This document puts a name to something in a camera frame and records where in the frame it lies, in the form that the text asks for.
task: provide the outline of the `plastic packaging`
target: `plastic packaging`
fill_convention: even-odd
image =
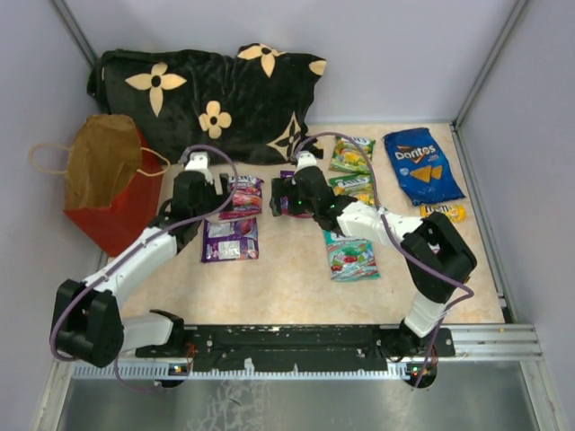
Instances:
[[[368,240],[323,231],[333,281],[379,278],[376,258]]]
[[[294,176],[294,171],[279,171],[279,177],[282,179],[291,178],[293,176]],[[288,198],[282,198],[281,199],[281,213],[284,216],[290,216],[290,217],[295,217],[295,218],[312,218],[313,217],[311,214],[299,214],[299,215],[290,214],[288,212]]]
[[[259,256],[255,218],[225,223],[204,222],[202,262],[258,259]]]
[[[362,145],[371,160],[376,140],[366,137],[351,137],[353,137],[358,144]],[[335,148],[333,148],[330,169],[339,172],[369,173],[364,156],[350,141],[339,136],[335,138]]]
[[[384,141],[399,185],[413,205],[464,198],[447,158],[428,128],[390,133]]]
[[[374,182],[371,175],[345,175],[330,179],[333,192],[337,195],[353,196],[364,204],[374,206]]]
[[[445,214],[453,223],[459,223],[465,220],[465,207],[463,205],[422,205],[420,211],[422,217],[427,217],[433,212],[438,212]]]
[[[234,195],[234,207],[230,211],[222,211],[219,220],[239,220],[261,214],[261,184],[263,180],[251,175],[238,177],[237,191]],[[234,177],[229,179],[230,191],[234,185]]]

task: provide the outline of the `purple candy bag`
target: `purple candy bag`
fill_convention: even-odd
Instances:
[[[202,262],[258,259],[259,255],[255,218],[226,223],[204,221]]]
[[[231,211],[219,214],[219,220],[234,220],[261,214],[261,184],[263,180],[252,175],[240,175],[237,182],[237,191],[234,194]],[[234,177],[230,177],[229,189],[234,185]]]
[[[283,178],[291,178],[293,176],[294,176],[293,171],[279,171],[279,177],[282,179]],[[282,198],[281,199],[281,214],[283,214],[284,216],[290,216],[290,217],[295,217],[295,218],[312,218],[313,217],[311,214],[300,214],[300,215],[290,214],[288,212],[288,207],[289,207],[288,198]]]

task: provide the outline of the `bag handle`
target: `bag handle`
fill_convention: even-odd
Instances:
[[[64,171],[54,171],[51,169],[46,169],[41,167],[39,164],[36,163],[36,161],[34,160],[34,153],[36,153],[36,150],[38,150],[39,148],[42,148],[44,146],[51,146],[52,148],[57,148],[59,150],[64,150],[64,151],[68,151],[69,153],[72,151],[72,148],[68,148],[67,146],[64,146],[62,144],[51,144],[51,143],[41,143],[41,144],[37,144],[35,146],[33,146],[30,151],[28,152],[28,160],[30,161],[30,164],[32,165],[32,168],[34,168],[34,170],[38,171],[38,172],[42,172],[42,173],[48,173],[51,175],[66,175],[66,170]]]
[[[170,161],[168,159],[166,159],[165,157],[163,157],[158,152],[156,152],[150,148],[145,148],[144,146],[142,147],[142,151],[148,151],[149,153],[152,153],[153,155],[155,155],[159,159],[162,159],[162,161],[165,162],[167,164],[167,166],[163,170],[161,170],[159,172],[154,172],[154,173],[148,173],[146,171],[142,171],[141,169],[138,169],[136,172],[141,173],[142,175],[144,175],[146,177],[159,177],[160,175],[164,175],[166,172],[168,172],[168,169],[170,169],[170,166],[172,166]]]

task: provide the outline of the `yellow candy packet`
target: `yellow candy packet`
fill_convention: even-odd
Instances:
[[[420,211],[422,217],[427,217],[435,211],[445,214],[453,223],[459,223],[465,220],[465,207],[463,205],[422,205],[420,206]]]

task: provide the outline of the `blue chip bag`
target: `blue chip bag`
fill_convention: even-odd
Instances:
[[[449,162],[428,128],[412,128],[384,136],[395,175],[413,205],[464,198]]]

